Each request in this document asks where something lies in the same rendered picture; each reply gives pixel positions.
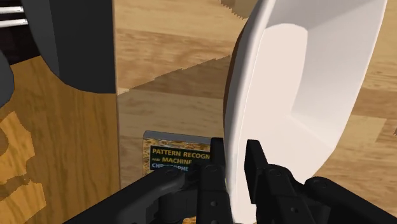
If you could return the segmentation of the white bowl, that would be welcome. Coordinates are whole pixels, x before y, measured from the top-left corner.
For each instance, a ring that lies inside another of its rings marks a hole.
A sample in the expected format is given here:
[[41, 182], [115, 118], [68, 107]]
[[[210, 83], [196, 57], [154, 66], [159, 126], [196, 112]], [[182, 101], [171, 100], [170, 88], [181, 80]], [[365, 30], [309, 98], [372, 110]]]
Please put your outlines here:
[[253, 224], [246, 143], [299, 182], [333, 153], [365, 78], [387, 0], [258, 0], [236, 44], [224, 142], [233, 220]]

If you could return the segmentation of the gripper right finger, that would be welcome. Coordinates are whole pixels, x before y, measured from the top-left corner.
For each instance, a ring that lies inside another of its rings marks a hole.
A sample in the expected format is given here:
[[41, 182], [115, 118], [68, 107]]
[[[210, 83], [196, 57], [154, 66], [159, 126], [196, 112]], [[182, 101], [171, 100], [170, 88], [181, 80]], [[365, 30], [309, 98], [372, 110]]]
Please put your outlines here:
[[397, 218], [330, 179], [299, 183], [280, 165], [269, 164], [257, 140], [247, 140], [244, 161], [257, 224], [397, 224]]

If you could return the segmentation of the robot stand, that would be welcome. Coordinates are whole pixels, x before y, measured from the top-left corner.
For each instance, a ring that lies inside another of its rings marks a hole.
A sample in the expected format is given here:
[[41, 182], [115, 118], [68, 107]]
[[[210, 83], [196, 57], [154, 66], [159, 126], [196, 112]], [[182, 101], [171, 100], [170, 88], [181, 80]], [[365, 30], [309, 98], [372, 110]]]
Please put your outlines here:
[[38, 50], [51, 72], [78, 90], [113, 94], [112, 0], [21, 0]]

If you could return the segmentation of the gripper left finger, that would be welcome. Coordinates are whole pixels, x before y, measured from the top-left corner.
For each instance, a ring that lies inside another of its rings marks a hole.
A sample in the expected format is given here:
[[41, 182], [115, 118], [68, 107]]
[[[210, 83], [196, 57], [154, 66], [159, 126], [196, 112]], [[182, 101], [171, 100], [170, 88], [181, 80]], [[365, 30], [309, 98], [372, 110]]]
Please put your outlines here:
[[189, 171], [159, 168], [64, 224], [233, 224], [225, 182], [223, 139], [214, 137], [210, 159], [195, 160]]

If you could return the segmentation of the yellow book with dark label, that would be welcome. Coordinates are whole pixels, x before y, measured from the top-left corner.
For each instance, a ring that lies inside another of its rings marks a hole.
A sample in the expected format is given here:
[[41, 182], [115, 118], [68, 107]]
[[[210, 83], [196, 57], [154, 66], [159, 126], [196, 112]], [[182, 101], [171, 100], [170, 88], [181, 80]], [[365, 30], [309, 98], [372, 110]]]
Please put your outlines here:
[[147, 130], [143, 134], [143, 175], [164, 166], [187, 172], [194, 160], [210, 159], [210, 137]]

